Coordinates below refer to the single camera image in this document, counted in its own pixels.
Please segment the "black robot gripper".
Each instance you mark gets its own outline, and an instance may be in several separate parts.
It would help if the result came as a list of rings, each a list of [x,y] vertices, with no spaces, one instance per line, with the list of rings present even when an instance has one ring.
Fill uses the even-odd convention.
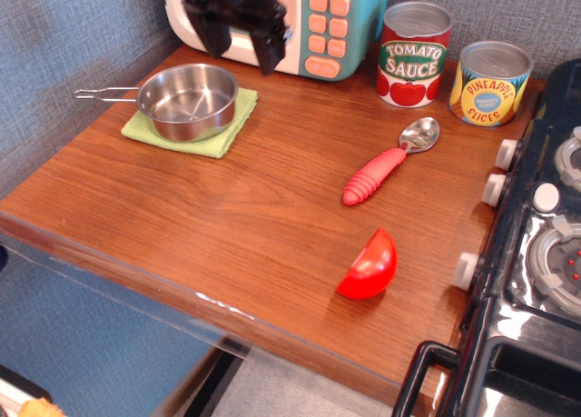
[[[231,47],[231,29],[251,35],[263,75],[274,72],[286,56],[287,10],[278,0],[183,0],[186,15],[209,55],[221,57]]]

